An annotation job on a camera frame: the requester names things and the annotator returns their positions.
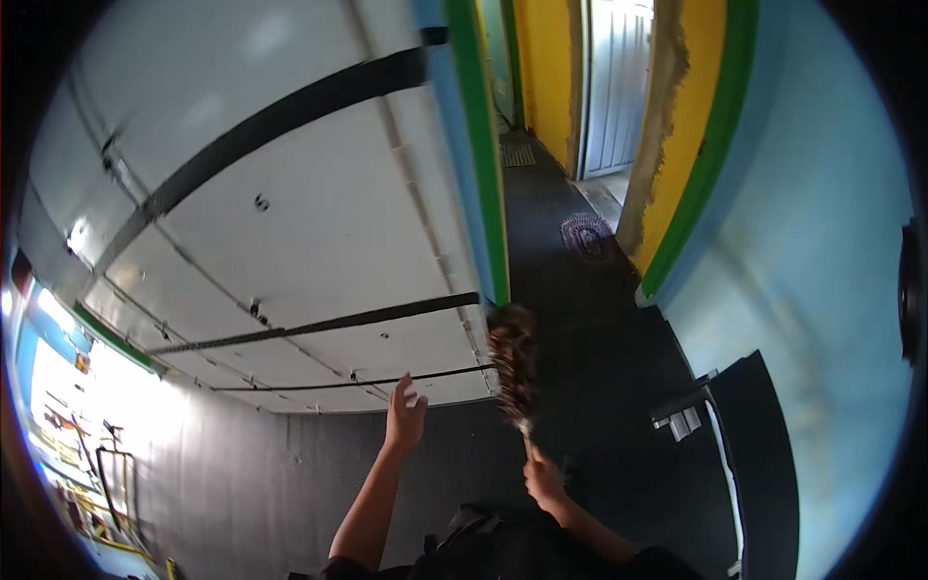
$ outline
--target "gray wall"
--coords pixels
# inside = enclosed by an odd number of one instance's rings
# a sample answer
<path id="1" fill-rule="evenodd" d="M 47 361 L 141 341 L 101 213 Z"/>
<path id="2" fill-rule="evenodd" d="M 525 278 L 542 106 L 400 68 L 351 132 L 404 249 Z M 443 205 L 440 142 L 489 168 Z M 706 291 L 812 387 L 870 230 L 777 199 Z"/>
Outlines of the gray wall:
<path id="1" fill-rule="evenodd" d="M 896 450 L 911 215 L 896 135 L 844 34 L 812 0 L 761 0 L 741 124 L 658 304 L 697 376 L 754 349 L 767 362 L 799 483 L 797 578 L 842 555 Z"/>

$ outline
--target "yellow wall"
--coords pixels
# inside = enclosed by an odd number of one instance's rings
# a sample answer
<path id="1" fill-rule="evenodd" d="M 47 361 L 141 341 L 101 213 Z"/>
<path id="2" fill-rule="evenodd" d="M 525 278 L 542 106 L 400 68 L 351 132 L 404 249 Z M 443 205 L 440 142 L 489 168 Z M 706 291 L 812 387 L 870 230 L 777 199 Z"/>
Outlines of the yellow wall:
<path id="1" fill-rule="evenodd" d="M 726 0 L 681 0 L 679 19 L 688 53 L 689 71 L 677 87 L 672 102 L 666 103 L 671 107 L 671 112 L 669 119 L 664 119 L 664 125 L 672 127 L 672 130 L 664 138 L 661 147 L 663 162 L 653 176 L 650 202 L 644 204 L 643 216 L 639 216 L 639 243 L 633 251 L 622 244 L 623 250 L 629 254 L 632 264 L 642 276 L 648 270 L 670 226 L 702 143 L 722 61 L 726 8 Z M 647 114 L 653 112 L 649 107 Z"/>
<path id="2" fill-rule="evenodd" d="M 574 176 L 580 85 L 580 0 L 512 0 L 519 37 L 525 124 Z"/>

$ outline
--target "white ceiling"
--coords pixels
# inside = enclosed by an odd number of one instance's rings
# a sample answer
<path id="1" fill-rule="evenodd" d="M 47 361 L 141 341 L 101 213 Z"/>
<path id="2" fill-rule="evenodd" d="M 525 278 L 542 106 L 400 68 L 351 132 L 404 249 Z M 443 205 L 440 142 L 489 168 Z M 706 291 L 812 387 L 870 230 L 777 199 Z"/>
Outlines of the white ceiling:
<path id="1" fill-rule="evenodd" d="M 419 43 L 407 0 L 358 5 L 375 58 Z M 150 192 L 236 124 L 364 58 L 340 0 L 117 2 L 72 67 L 96 134 L 59 90 L 32 180 L 63 234 L 88 221 L 83 254 L 93 264 L 140 201 L 103 173 L 94 141 L 104 129 L 121 131 L 122 156 Z M 147 226 L 84 305 L 146 351 L 262 330 L 240 307 L 253 298 L 271 325 L 290 328 L 477 291 L 451 175 L 428 85 L 338 110 L 234 162 Z M 259 194 L 266 212 L 255 208 Z M 261 389 L 488 362 L 481 306 L 159 359 L 283 413 L 383 410 L 392 385 Z M 493 374 L 479 371 L 417 385 L 433 404 L 484 398 L 494 387 Z"/>

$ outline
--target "floor mat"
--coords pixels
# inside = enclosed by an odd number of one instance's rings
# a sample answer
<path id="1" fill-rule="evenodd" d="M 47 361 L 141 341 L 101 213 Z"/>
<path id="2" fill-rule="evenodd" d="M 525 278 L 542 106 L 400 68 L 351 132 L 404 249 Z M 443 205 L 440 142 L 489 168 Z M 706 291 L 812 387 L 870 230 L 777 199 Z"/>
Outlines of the floor mat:
<path id="1" fill-rule="evenodd" d="M 557 163 L 520 132 L 500 138 L 537 161 L 503 175 L 512 297 L 538 323 L 535 441 L 559 464 L 576 459 L 587 507 L 612 529 L 726 578 L 736 544 L 715 437 L 702 428 L 677 444 L 649 417 L 690 384 L 673 335 L 659 312 L 635 306 L 638 278 L 617 248 L 609 267 L 591 268 L 565 247 L 561 223 L 590 209 Z M 385 416 L 283 417 L 192 385 L 173 393 L 171 412 L 133 448 L 142 532 L 155 554 L 191 580 L 317 572 L 380 448 Z M 412 562 L 422 537 L 462 502 L 531 506 L 524 460 L 521 436 L 493 402 L 430 409 L 383 565 Z"/>
<path id="2" fill-rule="evenodd" d="M 499 159 L 503 167 L 527 167 L 535 165 L 535 155 L 526 143 L 500 144 Z"/>

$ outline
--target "white door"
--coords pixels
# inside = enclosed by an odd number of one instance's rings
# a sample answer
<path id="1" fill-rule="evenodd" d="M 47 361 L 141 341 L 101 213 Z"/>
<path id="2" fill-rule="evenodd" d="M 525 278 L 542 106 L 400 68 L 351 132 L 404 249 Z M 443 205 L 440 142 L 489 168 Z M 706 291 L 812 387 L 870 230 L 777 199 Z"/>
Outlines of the white door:
<path id="1" fill-rule="evenodd" d="M 651 64 L 652 3 L 590 0 L 589 84 L 581 179 L 635 161 Z"/>

